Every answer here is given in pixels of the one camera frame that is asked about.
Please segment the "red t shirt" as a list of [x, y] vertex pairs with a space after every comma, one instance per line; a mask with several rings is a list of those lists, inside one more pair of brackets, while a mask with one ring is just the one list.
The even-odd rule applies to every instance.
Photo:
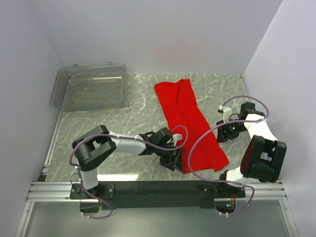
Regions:
[[[175, 133], [186, 135], [188, 139], [182, 148], [183, 173], [190, 173], [188, 156], [194, 143], [210, 129], [209, 123], [198, 108], [196, 97], [189, 79], [178, 82], [161, 82], [154, 86], [157, 98], [167, 120], [168, 127]], [[216, 141], [214, 133], [204, 137], [191, 156], [193, 171], [212, 169], [219, 171], [229, 164], [229, 160]]]

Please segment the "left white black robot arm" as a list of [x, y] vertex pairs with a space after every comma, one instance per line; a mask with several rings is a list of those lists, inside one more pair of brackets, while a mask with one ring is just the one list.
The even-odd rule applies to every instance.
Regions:
[[127, 153], [138, 156], [155, 154], [161, 166], [174, 171], [184, 171], [182, 165], [182, 148], [177, 142], [181, 134], [173, 134], [164, 127], [157, 132], [147, 132], [135, 136], [111, 132], [100, 125], [72, 142], [74, 156], [78, 161], [78, 175], [82, 181], [81, 192], [87, 198], [102, 195], [97, 178], [97, 167], [110, 155]]

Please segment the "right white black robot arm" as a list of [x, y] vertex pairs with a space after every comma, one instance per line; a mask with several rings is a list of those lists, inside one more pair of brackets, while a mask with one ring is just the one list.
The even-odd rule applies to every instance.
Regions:
[[218, 112], [223, 115], [223, 119], [216, 123], [218, 143], [236, 139], [242, 132], [248, 132], [250, 142], [240, 166], [220, 175], [223, 181], [217, 184], [217, 193], [228, 197], [238, 186], [236, 182], [243, 185], [256, 180], [274, 183], [279, 177], [287, 145], [272, 134], [265, 114], [256, 110], [255, 104], [251, 102], [241, 105], [237, 115], [239, 122], [231, 118], [233, 113], [229, 107], [219, 106]]

